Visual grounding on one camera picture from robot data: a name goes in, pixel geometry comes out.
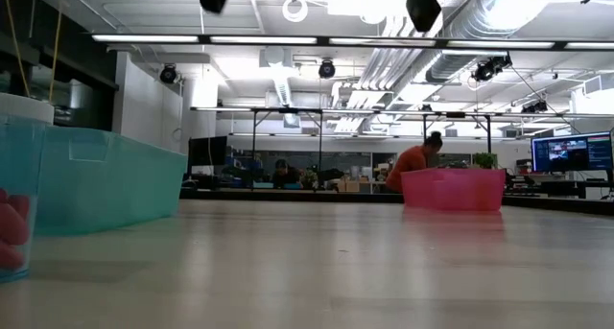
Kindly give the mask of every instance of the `computer monitor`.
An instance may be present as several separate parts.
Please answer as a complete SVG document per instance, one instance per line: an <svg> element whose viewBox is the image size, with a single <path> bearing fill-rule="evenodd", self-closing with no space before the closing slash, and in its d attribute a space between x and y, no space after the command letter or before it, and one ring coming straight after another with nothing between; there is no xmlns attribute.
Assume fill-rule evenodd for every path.
<svg viewBox="0 0 614 329"><path fill-rule="evenodd" d="M534 138L534 172L612 171L610 132Z"/></svg>
<svg viewBox="0 0 614 329"><path fill-rule="evenodd" d="M193 138L189 142L188 169L225 164L228 137Z"/></svg>

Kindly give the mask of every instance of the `pink plastic bin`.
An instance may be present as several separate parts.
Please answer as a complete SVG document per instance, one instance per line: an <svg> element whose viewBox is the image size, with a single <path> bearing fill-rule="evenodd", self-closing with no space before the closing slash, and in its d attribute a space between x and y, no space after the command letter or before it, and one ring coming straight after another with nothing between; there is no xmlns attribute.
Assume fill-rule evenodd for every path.
<svg viewBox="0 0 614 329"><path fill-rule="evenodd" d="M402 175L405 205L435 210L497 211L504 170L431 169Z"/></svg>

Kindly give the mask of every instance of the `orange shirt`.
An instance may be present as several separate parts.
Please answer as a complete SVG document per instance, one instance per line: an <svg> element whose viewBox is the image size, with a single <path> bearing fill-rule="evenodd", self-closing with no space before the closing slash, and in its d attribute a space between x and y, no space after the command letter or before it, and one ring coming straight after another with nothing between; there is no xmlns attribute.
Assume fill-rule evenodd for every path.
<svg viewBox="0 0 614 329"><path fill-rule="evenodd" d="M422 146L415 146L404 151L386 179L386 186L396 192L403 192L401 173L426 169L426 157Z"/></svg>

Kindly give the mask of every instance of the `green plant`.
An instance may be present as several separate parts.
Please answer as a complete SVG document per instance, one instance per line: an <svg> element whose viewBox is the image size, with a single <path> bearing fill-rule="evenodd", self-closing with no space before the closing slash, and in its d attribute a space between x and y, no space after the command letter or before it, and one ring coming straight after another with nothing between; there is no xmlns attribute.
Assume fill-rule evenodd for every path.
<svg viewBox="0 0 614 329"><path fill-rule="evenodd" d="M493 153L476 153L473 155L473 163L483 169L493 169L497 165L497 155Z"/></svg>
<svg viewBox="0 0 614 329"><path fill-rule="evenodd" d="M307 170L300 177L300 183L303 185L303 189L313 189L318 186L318 174L312 170Z"/></svg>

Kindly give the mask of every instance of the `woman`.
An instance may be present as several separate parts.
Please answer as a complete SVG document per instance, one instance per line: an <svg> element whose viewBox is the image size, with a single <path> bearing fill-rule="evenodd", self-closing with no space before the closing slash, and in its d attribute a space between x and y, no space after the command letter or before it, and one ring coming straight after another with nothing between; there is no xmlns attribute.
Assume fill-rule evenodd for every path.
<svg viewBox="0 0 614 329"><path fill-rule="evenodd" d="M290 167L284 159L275 162L275 174L272 175L272 187L283 189L286 184L300 183L300 174L294 167Z"/></svg>
<svg viewBox="0 0 614 329"><path fill-rule="evenodd" d="M427 160L439 153L441 146L443 146L441 132L434 131L422 146L415 146L404 151L390 172L386 180L386 187L391 191L402 193L401 174L426 169Z"/></svg>

